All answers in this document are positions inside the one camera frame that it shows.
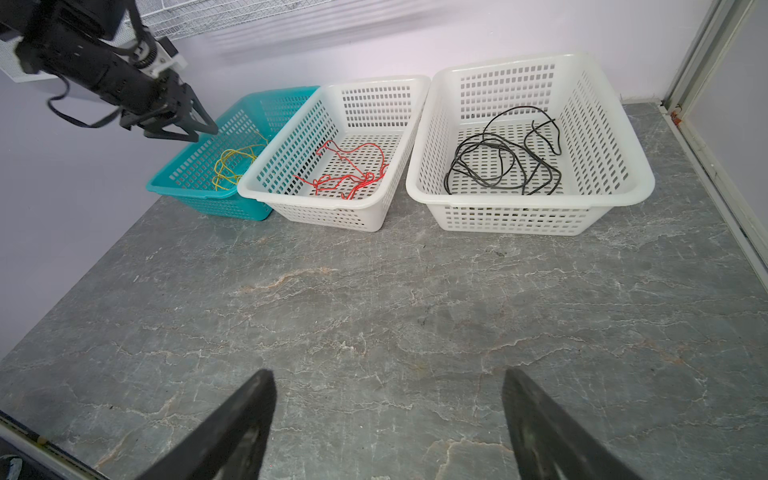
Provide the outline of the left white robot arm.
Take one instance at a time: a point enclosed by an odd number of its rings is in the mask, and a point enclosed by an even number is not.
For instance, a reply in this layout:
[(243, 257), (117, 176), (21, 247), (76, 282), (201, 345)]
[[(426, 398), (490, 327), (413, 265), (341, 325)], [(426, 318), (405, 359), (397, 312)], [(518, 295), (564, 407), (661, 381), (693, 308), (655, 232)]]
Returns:
[(175, 45), (154, 37), (134, 1), (4, 1), (1, 39), (16, 40), (25, 73), (51, 74), (114, 106), (94, 129), (118, 121), (147, 138), (185, 142), (219, 131), (181, 80)]

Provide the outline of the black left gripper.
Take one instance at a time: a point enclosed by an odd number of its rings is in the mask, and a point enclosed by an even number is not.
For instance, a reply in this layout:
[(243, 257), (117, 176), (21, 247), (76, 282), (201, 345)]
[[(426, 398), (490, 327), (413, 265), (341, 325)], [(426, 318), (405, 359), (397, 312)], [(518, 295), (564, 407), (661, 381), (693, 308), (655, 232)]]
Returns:
[(122, 128), (140, 127), (150, 139), (190, 143), (198, 142), (201, 136), (218, 134), (218, 125), (178, 73), (164, 71), (155, 85), (157, 97), (150, 102), (149, 110), (134, 114), (124, 109), (119, 121)]

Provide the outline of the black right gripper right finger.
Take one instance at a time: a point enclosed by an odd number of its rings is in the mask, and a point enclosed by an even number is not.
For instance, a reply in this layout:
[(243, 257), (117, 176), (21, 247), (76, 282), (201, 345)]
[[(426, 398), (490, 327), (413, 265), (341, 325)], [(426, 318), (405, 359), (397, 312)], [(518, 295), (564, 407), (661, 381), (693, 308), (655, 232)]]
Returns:
[(505, 371), (502, 404), (522, 479), (637, 479), (522, 369)]

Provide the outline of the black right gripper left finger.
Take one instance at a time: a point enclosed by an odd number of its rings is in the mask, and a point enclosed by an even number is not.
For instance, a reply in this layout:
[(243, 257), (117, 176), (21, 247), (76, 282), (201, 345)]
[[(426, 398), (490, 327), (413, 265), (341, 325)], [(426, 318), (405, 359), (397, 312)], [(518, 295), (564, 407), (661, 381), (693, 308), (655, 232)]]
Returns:
[(142, 479), (257, 479), (277, 404), (272, 371), (258, 370)]

